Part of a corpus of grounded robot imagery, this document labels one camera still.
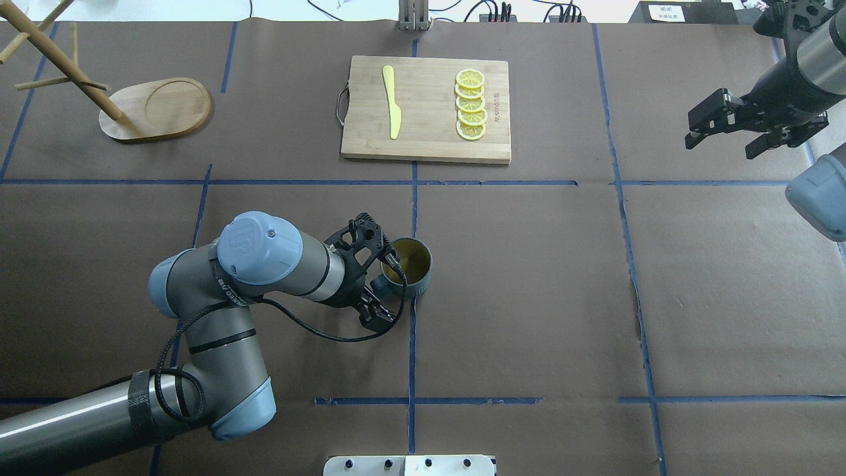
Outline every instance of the yellow lemon slice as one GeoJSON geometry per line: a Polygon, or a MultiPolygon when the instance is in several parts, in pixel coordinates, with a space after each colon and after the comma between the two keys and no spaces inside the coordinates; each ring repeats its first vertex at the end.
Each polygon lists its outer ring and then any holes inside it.
{"type": "Polygon", "coordinates": [[[467,125],[460,120],[455,121],[455,130],[462,139],[476,141],[485,135],[485,125],[467,125]]]}
{"type": "Polygon", "coordinates": [[[455,85],[455,94],[456,96],[463,97],[464,99],[476,99],[477,97],[482,97],[482,95],[485,94],[485,87],[482,86],[479,89],[467,89],[465,87],[455,85]]]}
{"type": "Polygon", "coordinates": [[[455,82],[467,89],[477,89],[485,85],[485,75],[478,69],[462,69],[455,75],[455,82]]]}
{"type": "Polygon", "coordinates": [[[476,113],[485,108],[485,98],[464,99],[463,97],[456,97],[455,107],[466,113],[476,113]]]}
{"type": "Polygon", "coordinates": [[[481,111],[477,111],[475,113],[466,113],[459,110],[459,121],[461,121],[464,125],[483,125],[487,122],[487,111],[482,109],[481,111]]]}

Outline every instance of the mug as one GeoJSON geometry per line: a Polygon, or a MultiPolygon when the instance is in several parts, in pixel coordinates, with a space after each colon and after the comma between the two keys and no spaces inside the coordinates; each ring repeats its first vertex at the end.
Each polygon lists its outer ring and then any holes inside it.
{"type": "MultiPolygon", "coordinates": [[[[431,252],[429,247],[416,238],[404,237],[392,241],[393,248],[399,256],[399,267],[405,272],[405,279],[408,280],[406,295],[417,297],[426,291],[431,281],[431,252]]],[[[379,299],[388,294],[402,296],[403,281],[399,275],[385,263],[380,263],[382,272],[371,281],[373,294],[379,299]]]]}

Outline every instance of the wooden cutting board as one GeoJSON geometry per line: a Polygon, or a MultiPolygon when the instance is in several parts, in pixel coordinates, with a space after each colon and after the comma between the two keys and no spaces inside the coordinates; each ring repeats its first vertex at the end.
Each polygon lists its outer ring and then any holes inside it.
{"type": "Polygon", "coordinates": [[[438,162],[511,162],[508,62],[476,59],[353,56],[349,67],[349,110],[341,156],[438,162]],[[382,67],[393,66],[397,105],[403,121],[390,137],[382,67]],[[475,68],[485,75],[487,123],[477,141],[455,130],[455,75],[475,68]]]}

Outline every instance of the white bracket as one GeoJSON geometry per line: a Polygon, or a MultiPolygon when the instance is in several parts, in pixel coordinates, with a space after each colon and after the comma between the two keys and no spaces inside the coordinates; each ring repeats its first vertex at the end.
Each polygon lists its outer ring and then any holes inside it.
{"type": "Polygon", "coordinates": [[[323,476],[497,476],[496,461],[485,455],[331,457],[323,476]]]}
{"type": "Polygon", "coordinates": [[[399,0],[400,30],[429,30],[429,0],[399,0]]]}

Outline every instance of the knife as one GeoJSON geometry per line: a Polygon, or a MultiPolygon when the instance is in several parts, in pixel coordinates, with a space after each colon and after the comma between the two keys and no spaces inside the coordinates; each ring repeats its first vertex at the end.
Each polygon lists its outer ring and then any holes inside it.
{"type": "Polygon", "coordinates": [[[399,126],[403,122],[403,111],[397,105],[393,95],[393,66],[386,64],[382,68],[382,78],[385,80],[385,92],[387,92],[387,111],[391,118],[391,139],[399,136],[399,126]]]}

